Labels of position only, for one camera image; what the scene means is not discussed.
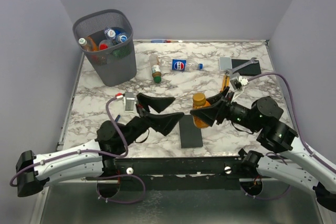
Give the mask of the small orange juice bottle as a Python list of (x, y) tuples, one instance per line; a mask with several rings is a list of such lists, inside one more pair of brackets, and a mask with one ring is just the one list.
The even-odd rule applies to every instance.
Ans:
[(193, 95), (193, 110), (196, 110), (196, 115), (193, 115), (193, 123), (199, 129), (207, 128), (208, 124), (198, 117), (200, 112), (202, 112), (198, 110), (208, 106), (210, 106), (210, 103), (206, 100), (204, 93), (196, 93)]

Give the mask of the pepsi label clear bottle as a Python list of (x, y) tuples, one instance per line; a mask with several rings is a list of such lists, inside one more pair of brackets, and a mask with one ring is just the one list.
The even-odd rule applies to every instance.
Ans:
[(170, 57), (161, 57), (160, 65), (163, 69), (169, 71), (196, 71), (203, 70), (203, 64), (191, 59), (174, 59)]

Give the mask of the brown bottle green cap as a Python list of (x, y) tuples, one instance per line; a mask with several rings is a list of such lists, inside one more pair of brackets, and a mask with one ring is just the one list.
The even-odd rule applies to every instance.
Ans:
[(153, 81), (155, 83), (161, 82), (161, 68), (160, 68), (160, 62), (157, 55), (150, 55), (149, 56), (149, 63), (151, 68), (151, 75), (153, 78)]

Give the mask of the blue label bottle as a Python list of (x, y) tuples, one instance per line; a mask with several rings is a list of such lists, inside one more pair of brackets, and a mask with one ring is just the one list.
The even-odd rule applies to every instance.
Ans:
[(123, 32), (123, 33), (117, 34), (115, 40), (116, 40), (117, 44), (121, 44), (123, 42), (126, 42), (128, 40), (128, 38), (129, 38), (129, 35), (127, 33)]

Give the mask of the red label bottle red cap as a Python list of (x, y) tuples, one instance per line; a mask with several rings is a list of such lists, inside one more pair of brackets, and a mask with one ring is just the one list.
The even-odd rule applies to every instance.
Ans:
[(99, 50), (105, 50), (105, 49), (108, 49), (108, 48), (111, 48), (114, 46), (114, 43), (110, 40), (102, 40), (100, 43), (99, 43)]

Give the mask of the clear crushed bottle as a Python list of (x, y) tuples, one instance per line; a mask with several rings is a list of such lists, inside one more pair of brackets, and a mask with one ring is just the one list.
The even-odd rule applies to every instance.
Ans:
[(106, 39), (109, 41), (115, 41), (116, 36), (117, 36), (116, 31), (110, 27), (106, 27), (104, 29), (104, 35)]

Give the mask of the large orange juice bottle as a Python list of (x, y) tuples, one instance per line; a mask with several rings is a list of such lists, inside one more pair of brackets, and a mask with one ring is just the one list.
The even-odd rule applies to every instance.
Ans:
[(83, 38), (83, 37), (79, 38), (78, 43), (82, 47), (82, 49), (85, 51), (98, 51), (99, 50), (97, 44), (90, 36), (86, 38)]

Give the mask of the green plastic bottle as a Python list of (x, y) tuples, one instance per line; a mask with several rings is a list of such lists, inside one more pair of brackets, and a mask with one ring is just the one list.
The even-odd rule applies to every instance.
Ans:
[(130, 53), (132, 52), (132, 49), (128, 46), (123, 46), (121, 48), (118, 48), (118, 49), (115, 49), (113, 52), (112, 52), (112, 57), (114, 59), (122, 59), (124, 57), (127, 57)]

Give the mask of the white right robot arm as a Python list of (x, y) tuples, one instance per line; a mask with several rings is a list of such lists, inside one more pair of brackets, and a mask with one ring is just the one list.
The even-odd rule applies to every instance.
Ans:
[(258, 133), (257, 141), (262, 147), (299, 165), (295, 168), (249, 151), (241, 164), (246, 177), (259, 174), (275, 178), (314, 194), (320, 205), (335, 211), (335, 165), (326, 158), (319, 162), (314, 153), (302, 144), (298, 133), (280, 121), (283, 109), (275, 100), (260, 98), (249, 109), (234, 102), (232, 92), (224, 91), (211, 97), (210, 103), (210, 106), (191, 110), (191, 115), (209, 126), (228, 120)]

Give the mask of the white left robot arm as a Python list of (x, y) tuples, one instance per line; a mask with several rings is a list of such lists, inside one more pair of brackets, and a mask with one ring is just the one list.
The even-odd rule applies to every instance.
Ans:
[(9, 182), (17, 189), (17, 196), (35, 195), (53, 183), (74, 178), (110, 179), (116, 172), (114, 160), (127, 157), (129, 146), (142, 134), (153, 129), (166, 136), (184, 116), (183, 112), (162, 113), (174, 102), (174, 97), (155, 98), (139, 93), (133, 100), (138, 115), (127, 124), (121, 124), (113, 118), (110, 104), (126, 99), (126, 94), (118, 93), (106, 103), (109, 118), (97, 130), (96, 139), (54, 153), (21, 153), (16, 174)]

